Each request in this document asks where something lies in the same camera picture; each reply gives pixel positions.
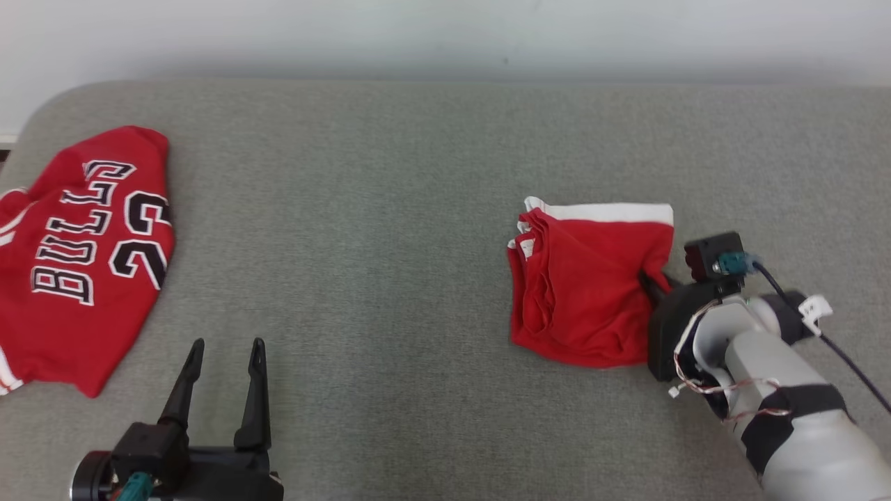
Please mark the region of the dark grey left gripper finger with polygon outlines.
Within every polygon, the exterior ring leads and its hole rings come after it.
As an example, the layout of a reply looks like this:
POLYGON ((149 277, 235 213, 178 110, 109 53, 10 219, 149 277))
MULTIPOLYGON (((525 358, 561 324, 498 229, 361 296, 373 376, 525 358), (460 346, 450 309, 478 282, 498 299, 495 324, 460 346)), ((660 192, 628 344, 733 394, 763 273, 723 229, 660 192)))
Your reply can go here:
POLYGON ((255 338, 248 364, 249 390, 242 425, 233 437, 239 451, 267 452, 271 447, 271 420, 265 341, 255 338))
POLYGON ((170 391, 166 405, 160 415, 159 424, 175 424, 181 429, 187 429, 191 409, 192 390, 194 384, 200 378, 203 368, 205 342, 198 338, 192 343, 191 349, 185 359, 180 374, 176 378, 173 389, 170 391))

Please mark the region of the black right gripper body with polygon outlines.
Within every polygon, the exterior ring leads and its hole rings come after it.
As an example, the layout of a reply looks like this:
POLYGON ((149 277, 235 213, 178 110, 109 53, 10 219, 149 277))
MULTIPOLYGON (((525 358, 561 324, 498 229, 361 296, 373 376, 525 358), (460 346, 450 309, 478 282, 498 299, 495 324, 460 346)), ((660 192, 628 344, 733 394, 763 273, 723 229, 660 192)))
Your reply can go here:
POLYGON ((731 282, 679 283, 653 307, 648 324, 648 368, 659 383, 677 378, 672 353, 691 317, 703 305, 731 294, 731 282))

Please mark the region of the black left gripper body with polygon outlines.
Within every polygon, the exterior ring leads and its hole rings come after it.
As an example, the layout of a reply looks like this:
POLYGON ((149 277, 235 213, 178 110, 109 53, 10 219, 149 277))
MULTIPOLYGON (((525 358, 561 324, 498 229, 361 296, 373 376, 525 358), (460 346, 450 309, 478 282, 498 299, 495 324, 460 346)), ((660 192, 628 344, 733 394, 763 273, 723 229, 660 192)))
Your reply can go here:
POLYGON ((70 483, 70 501, 109 501, 134 472, 152 476, 149 501, 283 501, 267 452, 191 448, 175 424, 131 424, 111 451, 87 453, 70 483))

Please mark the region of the red Bulls 23 jersey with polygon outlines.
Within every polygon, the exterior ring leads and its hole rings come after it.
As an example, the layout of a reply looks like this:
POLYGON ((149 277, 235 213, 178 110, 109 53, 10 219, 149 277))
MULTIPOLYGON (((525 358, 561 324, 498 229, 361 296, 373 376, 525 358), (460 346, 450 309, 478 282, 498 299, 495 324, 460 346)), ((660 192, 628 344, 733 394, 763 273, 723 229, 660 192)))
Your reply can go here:
POLYGON ((0 194, 0 396, 32 381, 102 392, 174 253, 168 150, 153 129, 114 128, 0 194))

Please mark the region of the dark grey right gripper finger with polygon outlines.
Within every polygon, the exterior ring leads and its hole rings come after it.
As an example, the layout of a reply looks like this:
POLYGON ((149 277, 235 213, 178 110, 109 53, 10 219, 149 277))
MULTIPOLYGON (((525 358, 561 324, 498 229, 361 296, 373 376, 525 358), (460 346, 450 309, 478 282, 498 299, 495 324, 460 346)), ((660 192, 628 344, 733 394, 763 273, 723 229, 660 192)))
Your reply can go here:
POLYGON ((656 279, 648 273, 639 273, 639 283, 642 286, 652 307, 658 307, 659 303, 674 289, 680 285, 680 282, 662 273, 661 279, 656 279))

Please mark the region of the red shorts with white trim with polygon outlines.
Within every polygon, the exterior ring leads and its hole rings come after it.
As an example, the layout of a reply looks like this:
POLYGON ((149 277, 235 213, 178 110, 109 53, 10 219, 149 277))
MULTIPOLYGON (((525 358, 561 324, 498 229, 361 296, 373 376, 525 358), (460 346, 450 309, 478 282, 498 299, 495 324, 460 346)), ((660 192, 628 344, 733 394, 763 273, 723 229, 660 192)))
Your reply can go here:
POLYGON ((507 245, 510 340, 576 367, 646 363, 653 307, 639 273, 661 279, 675 234, 671 205, 528 196, 524 207, 507 245))

